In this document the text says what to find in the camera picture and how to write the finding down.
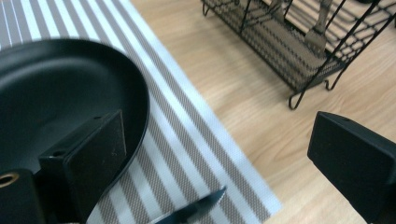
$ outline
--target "metal blade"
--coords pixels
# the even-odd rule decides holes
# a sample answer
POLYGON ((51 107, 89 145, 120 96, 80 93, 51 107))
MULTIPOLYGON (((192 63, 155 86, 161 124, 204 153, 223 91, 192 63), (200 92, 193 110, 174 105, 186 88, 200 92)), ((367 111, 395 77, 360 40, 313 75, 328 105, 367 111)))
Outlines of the metal blade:
POLYGON ((223 187, 214 191, 206 195, 204 198, 190 203, 173 213, 165 214, 152 220, 150 224, 193 223, 204 217, 216 204, 219 203, 221 198, 224 196, 226 189, 226 187, 223 187))

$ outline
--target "black wire rack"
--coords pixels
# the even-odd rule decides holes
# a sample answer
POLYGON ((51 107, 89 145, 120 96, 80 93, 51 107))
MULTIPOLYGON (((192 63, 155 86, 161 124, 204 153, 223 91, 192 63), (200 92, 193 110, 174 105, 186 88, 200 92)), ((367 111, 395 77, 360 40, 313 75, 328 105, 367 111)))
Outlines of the black wire rack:
POLYGON ((395 0, 333 0, 326 19, 326 47, 318 54, 304 37, 317 22, 320 1, 282 1, 280 20, 266 0, 202 0, 205 16, 212 10, 289 85, 292 110, 308 89, 322 82, 328 91, 334 89, 366 47, 392 21, 396 26, 395 0), (337 72, 330 84, 327 77, 337 72))

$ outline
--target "gray and white stripes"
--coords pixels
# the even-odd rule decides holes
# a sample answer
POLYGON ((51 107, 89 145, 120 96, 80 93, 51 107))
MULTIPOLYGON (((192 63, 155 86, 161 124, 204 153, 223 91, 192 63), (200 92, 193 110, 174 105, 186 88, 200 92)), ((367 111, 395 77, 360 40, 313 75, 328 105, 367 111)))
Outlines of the gray and white stripes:
POLYGON ((128 0, 0 1, 0 49, 84 38, 121 51, 149 87, 150 121, 128 172, 90 223, 145 223, 220 186, 203 223, 262 223, 280 203, 128 0))

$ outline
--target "wooden table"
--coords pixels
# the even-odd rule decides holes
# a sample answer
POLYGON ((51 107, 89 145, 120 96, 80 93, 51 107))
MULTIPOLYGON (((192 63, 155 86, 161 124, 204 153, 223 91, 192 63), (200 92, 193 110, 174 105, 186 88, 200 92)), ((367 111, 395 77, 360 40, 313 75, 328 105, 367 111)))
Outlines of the wooden table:
POLYGON ((396 141, 392 25, 334 91, 318 86, 292 112, 286 84, 213 13, 204 17, 199 0, 132 3, 282 202, 282 210, 265 223, 365 223, 306 152, 319 110, 396 141))

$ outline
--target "black frying pan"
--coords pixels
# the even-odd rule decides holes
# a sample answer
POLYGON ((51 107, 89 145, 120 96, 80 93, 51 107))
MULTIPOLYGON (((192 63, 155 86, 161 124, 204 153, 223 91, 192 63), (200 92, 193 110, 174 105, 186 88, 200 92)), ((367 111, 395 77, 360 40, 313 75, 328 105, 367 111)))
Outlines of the black frying pan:
POLYGON ((86 120, 118 109, 127 150, 120 177, 149 118, 148 88, 131 60, 108 46, 71 39, 0 51, 0 171, 37 172, 38 155, 86 120))

